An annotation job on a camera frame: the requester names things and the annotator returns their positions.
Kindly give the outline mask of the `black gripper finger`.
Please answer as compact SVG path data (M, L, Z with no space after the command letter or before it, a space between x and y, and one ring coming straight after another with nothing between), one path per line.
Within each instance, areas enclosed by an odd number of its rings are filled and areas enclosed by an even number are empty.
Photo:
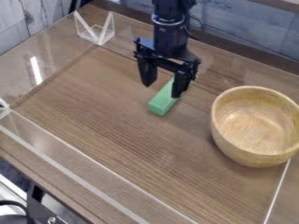
M177 70L172 82L172 98L179 98L187 91L192 81L192 72L189 70Z
M139 56L136 60L141 83L145 87L149 87L157 79L157 66L155 60L143 56Z

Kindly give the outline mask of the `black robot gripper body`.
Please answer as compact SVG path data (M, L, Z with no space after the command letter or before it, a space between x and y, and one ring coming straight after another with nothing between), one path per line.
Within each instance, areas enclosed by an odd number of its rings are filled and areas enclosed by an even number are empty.
M189 70L192 79L196 78L200 58L188 49L188 20L187 17L165 20L152 17L153 37L135 39L135 58L143 56L153 59L157 68L173 73Z

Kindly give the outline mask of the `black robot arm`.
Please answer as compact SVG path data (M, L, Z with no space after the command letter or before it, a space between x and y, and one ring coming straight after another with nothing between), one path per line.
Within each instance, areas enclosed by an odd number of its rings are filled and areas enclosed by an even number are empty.
M196 0L152 0L153 37L135 39L135 58L143 84L149 87L157 79L157 68L173 73L172 98L187 91L202 59L188 49L189 10Z

